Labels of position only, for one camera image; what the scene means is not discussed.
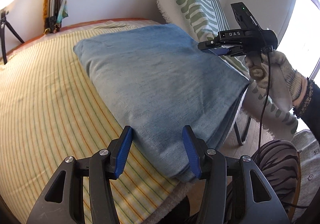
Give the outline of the right gloved hand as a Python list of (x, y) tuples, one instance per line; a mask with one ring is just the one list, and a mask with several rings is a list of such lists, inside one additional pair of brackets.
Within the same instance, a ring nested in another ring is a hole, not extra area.
[(245, 65), (261, 95), (269, 95), (278, 108), (288, 112), (302, 104), (308, 81), (293, 69), (285, 54), (275, 50), (261, 56), (247, 55)]

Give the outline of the right forearm dark sleeve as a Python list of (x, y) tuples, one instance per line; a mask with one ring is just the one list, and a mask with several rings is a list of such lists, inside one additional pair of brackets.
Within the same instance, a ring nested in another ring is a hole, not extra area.
[(306, 93), (300, 103), (300, 106), (295, 107), (294, 115), (301, 118), (304, 123), (309, 127), (312, 134), (319, 142), (319, 87), (313, 80), (306, 78), (307, 86)]

